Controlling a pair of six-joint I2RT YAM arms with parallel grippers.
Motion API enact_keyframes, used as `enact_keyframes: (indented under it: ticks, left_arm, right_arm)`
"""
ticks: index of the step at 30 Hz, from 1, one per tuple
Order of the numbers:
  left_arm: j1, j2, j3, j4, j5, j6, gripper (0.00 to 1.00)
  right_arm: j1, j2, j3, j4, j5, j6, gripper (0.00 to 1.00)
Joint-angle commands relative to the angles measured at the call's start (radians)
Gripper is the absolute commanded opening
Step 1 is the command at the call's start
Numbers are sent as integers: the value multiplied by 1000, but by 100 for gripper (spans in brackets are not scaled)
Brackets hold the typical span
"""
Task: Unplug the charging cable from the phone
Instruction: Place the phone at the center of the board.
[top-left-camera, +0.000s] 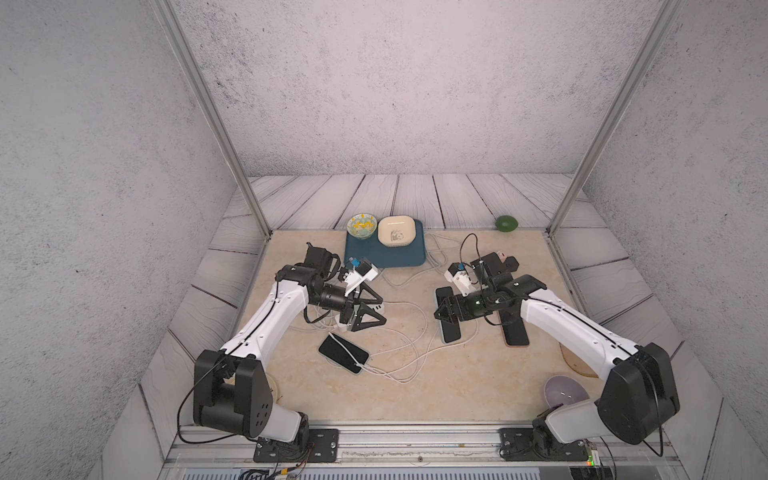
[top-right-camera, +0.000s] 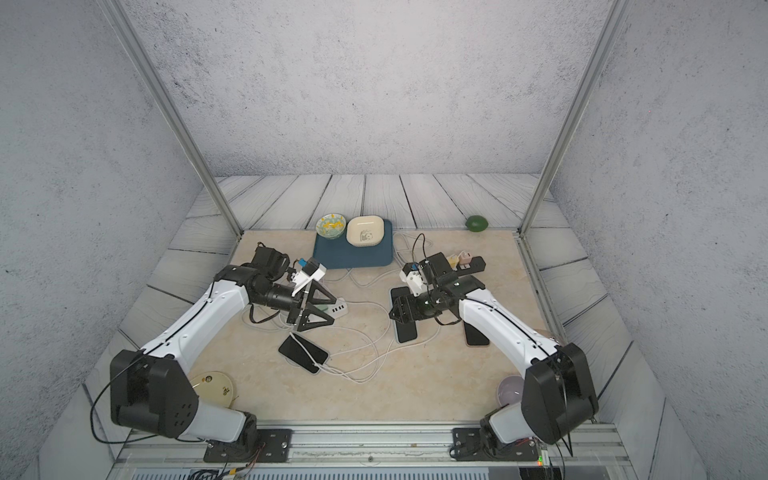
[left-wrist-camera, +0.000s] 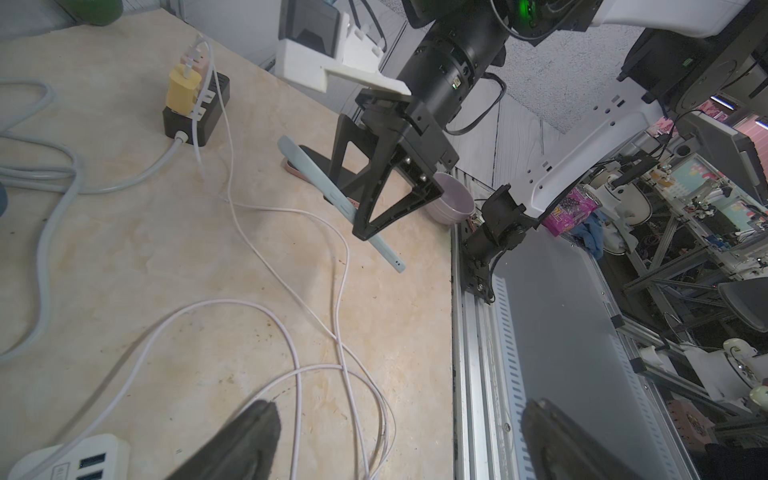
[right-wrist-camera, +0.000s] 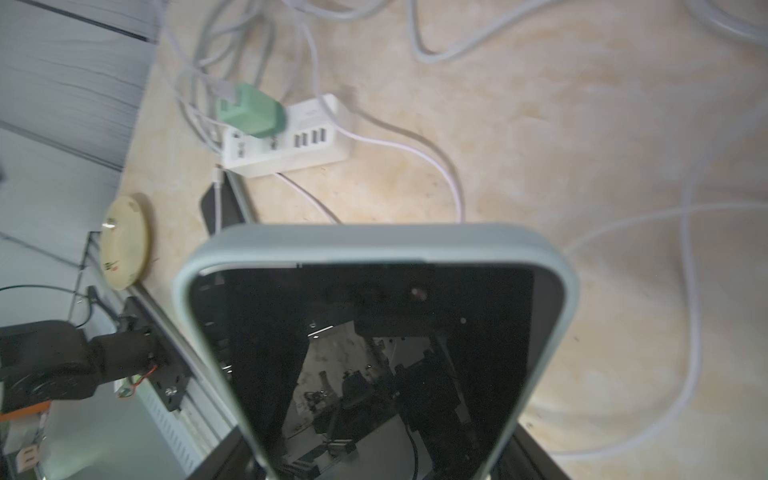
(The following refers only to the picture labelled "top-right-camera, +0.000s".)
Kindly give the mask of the blue-cased smartphone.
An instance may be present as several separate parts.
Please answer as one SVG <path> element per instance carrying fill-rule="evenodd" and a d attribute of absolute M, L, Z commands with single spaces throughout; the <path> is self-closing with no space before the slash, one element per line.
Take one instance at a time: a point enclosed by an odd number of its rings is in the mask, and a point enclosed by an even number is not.
<path fill-rule="evenodd" d="M 407 286 L 391 289 L 390 290 L 391 309 L 392 309 L 392 300 L 394 298 L 410 298 L 410 300 L 412 300 L 413 296 L 410 293 Z M 396 331 L 395 337 L 399 344 L 405 344 L 407 342 L 411 342 L 417 339 L 418 331 L 416 327 L 416 321 L 408 325 L 398 324 L 395 321 L 393 322 L 394 322 L 395 331 Z"/>

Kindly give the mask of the pink-cased smartphone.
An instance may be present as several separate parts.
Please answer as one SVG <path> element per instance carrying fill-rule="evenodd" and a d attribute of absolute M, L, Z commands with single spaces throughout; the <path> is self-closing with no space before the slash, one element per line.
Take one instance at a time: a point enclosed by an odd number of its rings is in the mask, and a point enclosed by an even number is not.
<path fill-rule="evenodd" d="M 477 328 L 464 322 L 464 335 L 469 347 L 485 347 L 490 345 L 490 340 Z"/>

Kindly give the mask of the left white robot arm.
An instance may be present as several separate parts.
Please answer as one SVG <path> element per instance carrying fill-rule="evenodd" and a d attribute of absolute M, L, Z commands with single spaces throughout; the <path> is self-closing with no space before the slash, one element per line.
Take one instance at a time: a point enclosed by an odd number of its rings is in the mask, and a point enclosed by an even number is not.
<path fill-rule="evenodd" d="M 336 300 L 320 283 L 325 273 L 315 258 L 293 265 L 286 254 L 264 244 L 251 261 L 223 267 L 201 298 L 158 337 L 112 359 L 107 387 L 112 422 L 167 438 L 225 445 L 254 439 L 254 415 L 204 402 L 188 373 L 218 332 L 248 306 L 286 313 L 298 330 L 309 328 L 312 316 L 324 326 L 333 324 L 313 298 L 321 292 L 323 303 Z"/>

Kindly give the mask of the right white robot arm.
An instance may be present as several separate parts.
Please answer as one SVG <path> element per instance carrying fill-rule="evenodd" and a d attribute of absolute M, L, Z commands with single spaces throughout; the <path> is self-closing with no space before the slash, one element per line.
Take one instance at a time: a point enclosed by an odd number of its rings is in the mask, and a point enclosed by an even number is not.
<path fill-rule="evenodd" d="M 408 293 L 392 292 L 389 317 L 402 325 L 449 311 L 495 345 L 523 375 L 522 399 L 486 415 L 481 429 L 492 446 L 535 437 L 548 445 L 568 437 L 599 412 L 588 360 L 574 343 L 539 333 L 506 309 L 478 280 L 480 257 L 453 268 L 442 253 L 405 264 L 399 278 Z"/>

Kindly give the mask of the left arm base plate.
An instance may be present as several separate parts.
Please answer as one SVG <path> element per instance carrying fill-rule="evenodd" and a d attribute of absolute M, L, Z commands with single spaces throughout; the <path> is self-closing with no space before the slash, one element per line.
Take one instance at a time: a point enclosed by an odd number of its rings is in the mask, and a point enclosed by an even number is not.
<path fill-rule="evenodd" d="M 211 440 L 204 463 L 285 463 L 288 461 L 293 431 L 258 429 L 244 432 L 235 442 Z"/>

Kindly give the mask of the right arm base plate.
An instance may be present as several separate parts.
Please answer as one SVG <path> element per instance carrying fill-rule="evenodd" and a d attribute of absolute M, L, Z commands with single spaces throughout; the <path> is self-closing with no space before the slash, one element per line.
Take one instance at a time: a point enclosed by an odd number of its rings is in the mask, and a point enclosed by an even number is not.
<path fill-rule="evenodd" d="M 449 456 L 459 462 L 539 462 L 541 454 L 533 438 L 502 443 L 480 427 L 454 428 Z"/>

